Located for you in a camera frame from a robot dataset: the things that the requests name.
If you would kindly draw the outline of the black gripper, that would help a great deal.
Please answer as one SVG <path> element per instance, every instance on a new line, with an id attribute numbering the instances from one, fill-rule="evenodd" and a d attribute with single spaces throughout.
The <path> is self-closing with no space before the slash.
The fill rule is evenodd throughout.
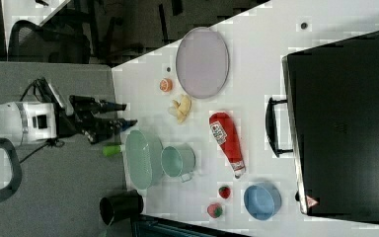
<path id="1" fill-rule="evenodd" d="M 124 111 L 126 104 L 117 104 L 106 100 L 97 100 L 92 97 L 69 97 L 69 104 L 73 113 L 67 113 L 67 107 L 55 104 L 57 134 L 59 138 L 83 134 L 91 144 L 107 140 L 137 124 L 137 119 L 118 118 L 109 121 L 107 118 L 98 118 L 97 114 Z"/>

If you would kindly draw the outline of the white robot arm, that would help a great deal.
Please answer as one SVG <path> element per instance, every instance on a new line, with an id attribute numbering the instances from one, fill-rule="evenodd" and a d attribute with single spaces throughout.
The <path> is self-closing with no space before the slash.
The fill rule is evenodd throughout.
<path id="1" fill-rule="evenodd" d="M 79 96 L 72 96 L 66 106 L 55 99 L 0 104 L 0 161 L 7 158 L 10 169 L 8 183 L 0 188 L 0 202 L 14 195 L 22 182 L 18 147 L 57 146 L 63 138 L 76 134 L 85 135 L 92 144 L 105 141 L 137 124 L 135 119 L 101 117 L 125 109 L 124 104 Z"/>

